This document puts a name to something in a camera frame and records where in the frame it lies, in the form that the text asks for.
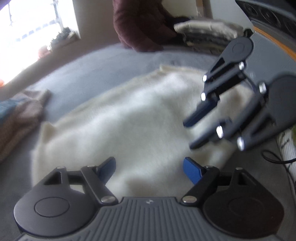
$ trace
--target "patterned fabric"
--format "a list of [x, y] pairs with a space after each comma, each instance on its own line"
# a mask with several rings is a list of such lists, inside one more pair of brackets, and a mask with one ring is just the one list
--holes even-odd
[[[296, 158], [296, 126], [282, 132], [277, 137], [277, 143], [283, 161], [289, 161]], [[296, 181], [296, 162], [287, 164], [286, 166], [291, 172], [294, 181]]]
[[0, 102], [0, 162], [39, 123], [49, 91], [23, 91]]

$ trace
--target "brown cloth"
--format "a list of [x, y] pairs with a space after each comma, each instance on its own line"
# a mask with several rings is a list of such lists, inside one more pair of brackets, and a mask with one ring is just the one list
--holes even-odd
[[38, 124], [50, 92], [24, 90], [0, 102], [0, 162]]
[[125, 47], [138, 52], [162, 50], [162, 44], [176, 37], [169, 26], [174, 17], [161, 0], [113, 0], [113, 23]]

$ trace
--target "white towel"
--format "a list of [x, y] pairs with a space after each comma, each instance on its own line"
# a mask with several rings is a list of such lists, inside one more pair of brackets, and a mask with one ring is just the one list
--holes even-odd
[[182, 197], [192, 187], [182, 170], [186, 156], [222, 167], [235, 150], [223, 141], [190, 151], [190, 141], [218, 119], [235, 117], [252, 95], [246, 87], [232, 88], [221, 96], [218, 108], [185, 129], [183, 119], [201, 102], [203, 74], [161, 66], [82, 104], [54, 125], [44, 123], [32, 162], [33, 184], [57, 166], [78, 170], [114, 156], [116, 171], [106, 186], [119, 200]]

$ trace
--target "bed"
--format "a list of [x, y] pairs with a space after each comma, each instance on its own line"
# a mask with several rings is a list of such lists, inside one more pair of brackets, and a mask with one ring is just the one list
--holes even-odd
[[[52, 96], [45, 106], [42, 121], [56, 122], [78, 105], [118, 86], [135, 76], [149, 73], [160, 64], [188, 66], [206, 70], [215, 56], [197, 54], [185, 47], [167, 46], [162, 52], [136, 53], [120, 44], [85, 55], [44, 77], [29, 89], [49, 89]], [[37, 142], [39, 128], [27, 136], [1, 164], [0, 168], [0, 240], [14, 240], [19, 230], [14, 222], [16, 202], [31, 188], [31, 151]], [[295, 205], [288, 177], [282, 166], [265, 161], [262, 149], [277, 150], [275, 141], [249, 151], [235, 152], [224, 167], [227, 171], [240, 166], [249, 171], [278, 200], [285, 217], [278, 235], [284, 240], [295, 240]]]

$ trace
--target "blue gripper pad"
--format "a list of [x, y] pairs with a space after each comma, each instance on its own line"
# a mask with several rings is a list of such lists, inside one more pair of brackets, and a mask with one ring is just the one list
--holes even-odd
[[183, 161], [183, 171], [194, 185], [202, 178], [203, 169], [204, 167], [196, 163], [190, 157], [186, 157]]

